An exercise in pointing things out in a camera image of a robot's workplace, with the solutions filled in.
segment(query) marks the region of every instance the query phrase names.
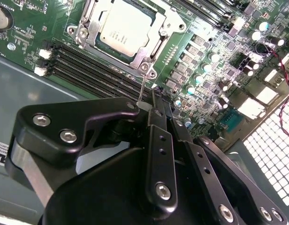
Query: ram slot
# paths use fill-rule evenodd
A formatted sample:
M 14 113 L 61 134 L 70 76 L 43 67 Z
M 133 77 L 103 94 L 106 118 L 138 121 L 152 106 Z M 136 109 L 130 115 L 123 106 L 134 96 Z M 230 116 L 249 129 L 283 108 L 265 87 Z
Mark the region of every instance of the ram slot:
M 59 55 L 58 61 L 61 61 L 62 63 L 70 63 L 70 65 L 78 69 L 82 72 L 84 72 L 86 75 L 92 77 L 93 79 L 99 80 L 103 83 L 109 84 L 114 86 L 114 88 L 118 89 L 119 91 L 122 91 L 124 93 L 127 93 L 128 95 L 137 97 L 139 95 L 139 92 L 132 87 L 129 87 L 125 84 L 123 84 L 121 81 L 117 80 L 116 78 L 109 76 L 106 74 L 102 69 L 98 67 L 90 67 L 89 65 L 82 64 L 81 62 L 78 62 L 74 58 L 70 56 L 66 56 L 63 54 Z
M 79 61 L 85 65 L 88 65 L 89 67 L 103 69 L 105 74 L 109 74 L 110 76 L 121 80 L 121 82 L 123 84 L 136 89 L 138 91 L 138 93 L 140 92 L 140 89 L 141 89 L 140 83 L 127 78 L 125 75 L 112 70 L 111 68 L 102 64 L 101 62 L 98 62 L 98 61 L 92 59 L 91 57 L 77 51 L 76 49 L 73 49 L 73 48 L 70 48 L 68 46 L 63 45 L 59 51 L 60 51 L 60 53 L 72 55 L 73 59 L 75 59 L 75 60 L 77 60 L 77 61 Z M 150 93 L 150 89 L 146 87 L 144 89 L 144 94 L 147 96 L 149 93 Z
M 222 28 L 222 24 L 219 23 L 219 21 L 215 20 L 213 17 L 206 14 L 207 12 L 205 12 L 204 10 L 195 7 L 195 5 L 191 4 L 191 2 L 187 0 L 175 0 L 175 1 L 180 5 L 182 5 L 184 8 L 186 8 L 187 10 L 189 10 L 190 12 L 192 12 L 193 14 L 203 19 L 205 22 L 212 25 L 213 27 L 216 27 L 218 29 Z
M 86 68 L 76 67 L 75 65 L 69 65 L 69 62 L 64 62 L 58 59 L 55 67 L 62 69 L 68 74 L 72 73 L 76 78 L 84 79 L 89 84 L 97 86 L 99 89 L 106 93 L 111 93 L 113 97 L 128 97 L 131 99 L 137 99 L 138 95 L 133 94 L 130 91 L 125 90 L 123 87 L 118 85 L 115 81 L 109 81 L 108 79 L 99 79 L 99 73 L 95 70 L 90 71 Z

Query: black ram slot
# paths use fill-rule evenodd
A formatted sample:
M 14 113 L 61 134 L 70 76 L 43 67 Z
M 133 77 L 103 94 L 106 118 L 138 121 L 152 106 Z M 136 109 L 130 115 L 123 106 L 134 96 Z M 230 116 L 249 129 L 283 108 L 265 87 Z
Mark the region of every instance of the black ram slot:
M 139 95 L 139 91 L 135 90 L 133 87 L 130 87 L 128 85 L 127 86 L 123 85 L 121 83 L 121 81 L 119 81 L 118 79 L 104 73 L 104 71 L 101 68 L 98 68 L 98 67 L 94 68 L 94 67 L 90 67 L 89 65 L 82 65 L 77 60 L 75 60 L 69 56 L 66 56 L 64 54 L 59 55 L 58 61 L 60 61 L 60 60 L 63 61 L 64 63 L 70 62 L 70 65 L 73 68 L 78 69 L 78 70 L 82 70 L 84 73 L 88 74 L 89 76 L 94 77 L 96 79 L 99 79 L 104 83 L 107 83 L 107 84 L 112 83 L 113 86 L 116 86 L 119 89 L 123 89 L 132 95 L 133 94 L 136 96 Z
M 91 72 L 83 69 L 83 68 L 74 68 L 70 67 L 69 65 L 64 65 L 61 64 L 61 62 L 57 62 L 56 68 L 61 68 L 63 71 L 66 71 L 68 74 L 74 74 L 77 78 L 79 79 L 84 79 L 86 82 L 89 82 L 92 85 L 99 86 L 103 91 L 105 92 L 112 92 L 113 97 L 120 97 L 120 96 L 125 96 L 131 99 L 137 99 L 138 95 L 133 94 L 131 92 L 127 93 L 126 90 L 124 90 L 122 87 L 119 85 L 117 87 L 114 87 L 110 85 L 110 82 L 105 83 L 104 81 L 101 81 L 97 79 L 96 74 L 95 75 L 90 75 Z
M 187 0 L 175 0 L 175 2 L 179 3 L 180 5 L 182 5 L 183 7 L 185 7 L 187 10 L 189 10 L 190 12 L 192 12 L 193 14 L 197 15 L 198 17 L 200 17 L 201 19 L 205 20 L 207 23 L 209 23 L 210 25 L 212 25 L 213 27 L 216 27 L 218 29 L 220 29 L 222 27 L 221 24 L 219 24 L 218 21 L 216 21 L 214 18 L 212 18 L 211 16 L 207 15 L 206 12 L 199 10 L 197 7 L 195 7 L 194 5 L 192 5 L 190 2 L 188 2 Z
M 89 85 L 88 83 L 82 82 L 74 77 L 68 76 L 67 74 L 61 71 L 55 70 L 53 71 L 53 75 L 99 98 L 111 98 L 112 97 L 110 94 L 106 94 L 101 91 L 98 91 L 97 89 Z
M 137 88 L 137 90 L 139 90 L 139 91 L 141 89 L 140 83 L 135 82 L 135 81 L 127 78 L 125 75 L 122 75 L 122 74 L 112 70 L 111 68 L 105 66 L 104 64 L 92 59 L 91 57 L 89 57 L 83 53 L 80 53 L 76 49 L 73 49 L 73 48 L 70 48 L 68 46 L 63 45 L 62 48 L 60 49 L 60 52 L 61 53 L 65 52 L 68 55 L 74 55 L 75 57 L 72 57 L 72 58 L 74 58 L 75 60 L 79 60 L 86 65 L 90 65 L 90 66 L 93 65 L 94 67 L 99 67 L 99 68 L 105 70 L 106 74 L 110 74 L 111 76 L 116 76 L 117 78 L 121 79 L 124 83 L 129 83 L 129 86 Z M 150 93 L 150 89 L 146 87 L 144 89 L 144 93 L 146 95 L 148 95 Z

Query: screw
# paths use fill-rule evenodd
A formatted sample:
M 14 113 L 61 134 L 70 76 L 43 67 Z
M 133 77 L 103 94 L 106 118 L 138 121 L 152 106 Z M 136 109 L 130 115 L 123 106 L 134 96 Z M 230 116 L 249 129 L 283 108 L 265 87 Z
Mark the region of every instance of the screw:
M 164 184 L 157 184 L 156 185 L 156 193 L 163 200 L 168 200 L 171 197 L 170 190 Z
M 7 48 L 8 48 L 10 51 L 15 51 L 16 45 L 13 44 L 13 43 L 8 43 L 8 44 L 7 44 Z
M 81 38 L 86 38 L 88 35 L 87 29 L 85 29 L 85 28 L 80 29 L 79 34 L 80 34 Z
M 33 123 L 40 127 L 46 127 L 50 125 L 51 120 L 45 115 L 36 115 L 33 117 Z
M 176 123 L 179 125 L 179 126 L 183 126 L 182 122 L 180 120 L 176 120 Z
M 159 112 L 159 110 L 157 110 L 157 109 L 155 110 L 155 113 L 159 116 L 162 116 L 161 112 Z
M 202 142 L 204 143 L 204 144 L 207 144 L 207 145 L 209 145 L 209 141 L 206 139 L 206 138 L 201 138 L 201 140 L 202 140 Z
M 220 205 L 221 215 L 229 222 L 232 223 L 234 221 L 233 214 L 231 211 L 224 205 Z
M 127 103 L 127 107 L 129 107 L 130 109 L 135 109 L 135 106 L 130 102 Z
M 271 215 L 264 208 L 260 207 L 260 211 L 262 212 L 264 218 L 266 218 L 268 221 L 272 221 Z
M 143 64 L 141 65 L 141 69 L 142 69 L 143 71 L 148 71 L 149 65 L 148 65 L 147 63 L 143 63 Z
M 77 135 L 71 130 L 63 130 L 60 133 L 60 138 L 66 143 L 74 143 L 77 140 Z
M 273 212 L 274 216 L 275 216 L 280 222 L 283 221 L 281 215 L 280 215 L 276 210 L 272 210 L 272 212 Z

